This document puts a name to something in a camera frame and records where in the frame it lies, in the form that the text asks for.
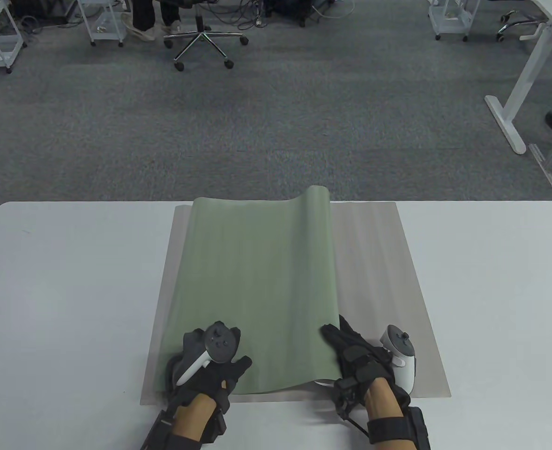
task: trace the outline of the forearm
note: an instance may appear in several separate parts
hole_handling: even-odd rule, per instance
[[[176,411],[173,435],[200,441],[205,426],[215,410],[216,402],[205,394],[199,394],[190,405],[181,406]]]
[[[403,412],[390,390],[388,381],[377,378],[366,393],[366,409],[370,420],[385,417],[403,417]],[[376,444],[376,450],[416,450],[413,441],[384,441]]]

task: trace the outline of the white vr controller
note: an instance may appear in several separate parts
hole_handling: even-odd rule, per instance
[[[385,349],[392,353],[395,384],[407,394],[411,394],[416,378],[416,352],[409,340],[409,334],[394,325],[389,325],[380,338],[380,342]]]

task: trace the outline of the desk leg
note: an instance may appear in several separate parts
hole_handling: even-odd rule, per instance
[[[514,127],[515,115],[520,110],[524,99],[528,95],[532,84],[537,79],[540,69],[544,66],[546,59],[552,50],[552,23],[549,22],[544,28],[540,38],[535,46],[518,82],[514,86],[511,95],[507,99],[505,106],[501,106],[501,102],[495,96],[486,96],[484,100],[490,108],[492,115],[495,117],[497,124],[501,127],[501,131],[505,138],[511,144],[511,148],[518,155],[526,152],[526,145],[520,133]]]

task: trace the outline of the green fabric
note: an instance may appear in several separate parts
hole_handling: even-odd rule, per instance
[[[312,186],[288,201],[193,202],[156,373],[182,336],[214,321],[241,331],[237,356],[253,365],[236,394],[337,379],[319,327],[338,324],[329,193]]]

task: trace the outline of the desk foot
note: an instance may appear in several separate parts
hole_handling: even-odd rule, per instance
[[[520,137],[520,133],[515,129],[512,121],[503,118],[503,107],[499,99],[495,96],[486,96],[484,97],[484,101],[486,101],[488,108],[491,110],[492,115],[501,128],[501,131],[503,131],[505,139],[507,139],[513,151],[518,155],[523,155],[526,152],[526,144],[524,144],[524,141]]]
[[[552,172],[549,172],[548,169],[545,168],[545,157],[540,151],[540,148],[538,148],[537,144],[530,144],[528,148],[532,152],[532,156],[535,157],[535,159],[537,160],[537,163],[539,163],[540,169],[545,174],[547,180],[549,181],[549,183],[551,183],[552,186]]]

